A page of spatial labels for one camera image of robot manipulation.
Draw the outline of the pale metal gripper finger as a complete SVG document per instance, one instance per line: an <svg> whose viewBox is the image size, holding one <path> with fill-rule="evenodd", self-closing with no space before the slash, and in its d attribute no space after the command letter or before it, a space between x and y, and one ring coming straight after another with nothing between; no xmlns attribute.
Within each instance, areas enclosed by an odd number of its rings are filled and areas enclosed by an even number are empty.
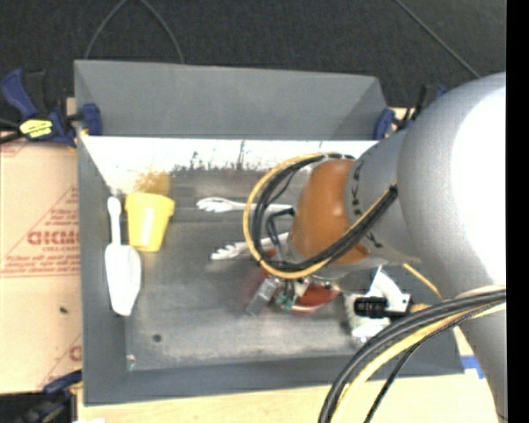
<svg viewBox="0 0 529 423"><path fill-rule="evenodd" d="M277 278L265 278L253 294L249 304L245 308L247 315L259 315L269 304L278 289Z"/></svg>

